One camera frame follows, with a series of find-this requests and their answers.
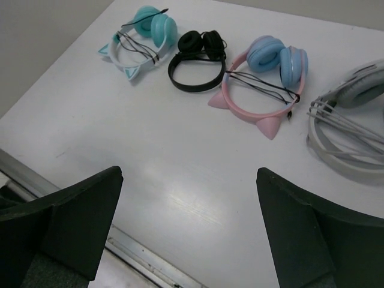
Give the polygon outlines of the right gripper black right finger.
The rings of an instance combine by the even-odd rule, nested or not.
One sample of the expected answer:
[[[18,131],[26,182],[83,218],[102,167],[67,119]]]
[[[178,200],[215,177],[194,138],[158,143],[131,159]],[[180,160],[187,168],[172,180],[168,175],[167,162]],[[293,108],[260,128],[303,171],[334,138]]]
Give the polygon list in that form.
[[[265,167],[256,186],[280,287],[383,287],[383,219]]]

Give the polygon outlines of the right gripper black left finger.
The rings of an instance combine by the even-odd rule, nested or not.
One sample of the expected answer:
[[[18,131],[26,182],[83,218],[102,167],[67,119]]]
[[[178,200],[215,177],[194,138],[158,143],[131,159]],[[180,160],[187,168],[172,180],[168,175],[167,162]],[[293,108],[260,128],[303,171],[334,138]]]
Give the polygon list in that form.
[[[123,183],[112,166],[26,202],[1,190],[1,287],[88,287]]]

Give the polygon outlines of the teal cat-ear headphones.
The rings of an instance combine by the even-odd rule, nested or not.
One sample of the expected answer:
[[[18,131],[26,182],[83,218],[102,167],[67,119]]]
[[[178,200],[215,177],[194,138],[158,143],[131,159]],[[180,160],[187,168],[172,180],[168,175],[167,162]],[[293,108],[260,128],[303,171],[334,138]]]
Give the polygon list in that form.
[[[177,42],[178,27],[167,12],[166,8],[159,10],[150,5],[140,7],[97,53],[113,63],[129,81],[134,80],[139,73],[155,67]],[[137,64],[125,64],[118,58],[120,50],[139,53],[145,59]]]

